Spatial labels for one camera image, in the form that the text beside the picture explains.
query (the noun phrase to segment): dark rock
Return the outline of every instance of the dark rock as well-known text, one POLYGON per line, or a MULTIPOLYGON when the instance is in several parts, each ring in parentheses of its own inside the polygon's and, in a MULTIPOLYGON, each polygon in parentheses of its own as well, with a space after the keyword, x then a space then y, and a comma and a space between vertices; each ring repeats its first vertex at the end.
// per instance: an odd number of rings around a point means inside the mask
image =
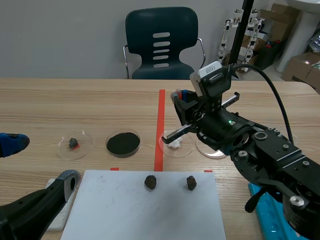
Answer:
POLYGON ((157 179, 156 179, 156 177, 154 175, 149 175, 144 180, 144 184, 146 185, 147 188, 153 190, 153 189, 156 188, 157 179))
POLYGON ((76 146, 78 146, 77 139, 70 138, 70 140, 69 140, 69 148, 74 149, 76 146))
POLYGON ((186 184, 188 185, 188 189, 192 191, 193 189, 196 188, 197 182, 194 176, 189 176, 186 178, 186 184))

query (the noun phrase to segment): white sink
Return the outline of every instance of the white sink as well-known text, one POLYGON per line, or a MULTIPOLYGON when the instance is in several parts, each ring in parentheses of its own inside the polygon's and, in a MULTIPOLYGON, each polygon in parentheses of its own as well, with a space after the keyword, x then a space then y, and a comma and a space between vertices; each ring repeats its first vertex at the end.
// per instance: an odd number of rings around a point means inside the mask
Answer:
POLYGON ((320 14, 320 0, 285 0, 289 6, 307 13, 320 14))
POLYGON ((283 73, 293 56, 303 54, 320 21, 320 0, 286 0, 289 6, 301 10, 297 25, 276 70, 283 73))

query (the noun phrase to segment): gray wall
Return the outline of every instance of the gray wall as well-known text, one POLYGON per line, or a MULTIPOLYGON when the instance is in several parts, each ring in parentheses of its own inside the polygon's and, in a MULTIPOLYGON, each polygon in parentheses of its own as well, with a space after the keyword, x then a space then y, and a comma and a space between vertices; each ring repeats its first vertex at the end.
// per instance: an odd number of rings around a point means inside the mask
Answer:
MULTIPOLYGON (((272 0, 255 0, 265 9, 272 0)), ((0 0, 0 77, 126 78, 125 18, 144 8, 186 6, 198 15, 207 63, 216 60, 226 18, 241 0, 0 0)), ((231 46, 235 29, 229 36, 231 46)), ((202 63, 199 43, 181 61, 195 70, 202 63)), ((141 64, 128 57, 129 70, 141 64)))

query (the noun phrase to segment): black pole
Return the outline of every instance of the black pole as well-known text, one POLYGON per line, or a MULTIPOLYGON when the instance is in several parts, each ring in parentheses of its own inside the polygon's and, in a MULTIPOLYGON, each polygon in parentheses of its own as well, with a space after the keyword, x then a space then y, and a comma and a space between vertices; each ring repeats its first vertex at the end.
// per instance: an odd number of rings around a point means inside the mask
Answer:
POLYGON ((254 5, 254 0, 244 0, 242 9, 243 15, 239 26, 236 29, 233 45, 230 53, 230 59, 228 64, 236 64, 238 60, 238 56, 240 53, 240 48, 247 30, 247 25, 249 21, 249 17, 251 14, 252 6, 254 5))

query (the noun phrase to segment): petri dish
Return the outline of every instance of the petri dish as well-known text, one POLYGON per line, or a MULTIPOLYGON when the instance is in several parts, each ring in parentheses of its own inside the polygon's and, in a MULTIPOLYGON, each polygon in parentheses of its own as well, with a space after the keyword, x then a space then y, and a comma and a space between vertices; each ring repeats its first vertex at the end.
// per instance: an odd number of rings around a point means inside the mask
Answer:
POLYGON ((118 129, 109 134, 105 140, 107 151, 117 158, 128 158, 140 147, 140 136, 132 129, 118 129))
POLYGON ((57 144, 56 152, 60 158, 65 160, 77 160, 86 156, 94 145, 93 136, 84 130, 72 131, 64 134, 61 141, 57 144), (78 145, 72 149, 69 141, 76 139, 78 145))
POLYGON ((189 155, 195 147, 195 141, 191 136, 192 133, 187 133, 181 137, 182 142, 180 142, 180 147, 178 148, 169 147, 168 144, 165 144, 162 141, 162 136, 167 138, 167 136, 173 133, 174 131, 175 130, 166 130, 161 134, 160 138, 158 139, 158 144, 160 146, 161 151, 164 154, 175 158, 182 158, 189 155))
POLYGON ((208 145, 204 144, 202 141, 197 139, 195 141, 196 148, 199 150, 200 153, 202 153, 204 156, 210 159, 223 159, 226 157, 226 155, 223 154, 220 150, 214 150, 208 145))

